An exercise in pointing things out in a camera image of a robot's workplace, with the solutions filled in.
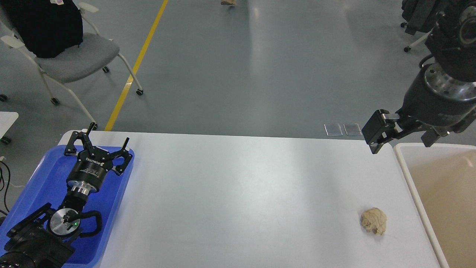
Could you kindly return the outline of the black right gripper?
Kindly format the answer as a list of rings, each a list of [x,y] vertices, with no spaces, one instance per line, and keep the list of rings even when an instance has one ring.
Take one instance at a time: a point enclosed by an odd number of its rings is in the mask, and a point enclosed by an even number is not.
[[[423,131],[426,147],[451,132],[461,133],[475,121],[475,86],[452,78],[438,63],[424,66],[407,90],[402,107],[392,114],[378,109],[362,128],[372,154],[396,138]]]

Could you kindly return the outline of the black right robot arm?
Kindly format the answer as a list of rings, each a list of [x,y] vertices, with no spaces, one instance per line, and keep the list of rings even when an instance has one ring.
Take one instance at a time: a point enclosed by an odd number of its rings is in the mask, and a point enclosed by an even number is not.
[[[372,154],[421,131],[423,144],[430,147],[475,120],[475,1],[449,0],[425,45],[435,62],[421,63],[402,107],[393,114],[376,110],[362,128]]]

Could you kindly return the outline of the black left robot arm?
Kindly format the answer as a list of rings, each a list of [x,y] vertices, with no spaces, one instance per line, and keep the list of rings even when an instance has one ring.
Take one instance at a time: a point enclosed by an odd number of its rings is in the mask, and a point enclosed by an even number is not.
[[[129,138],[94,146],[73,131],[50,149],[1,221],[2,268],[93,268],[99,264],[133,167]]]

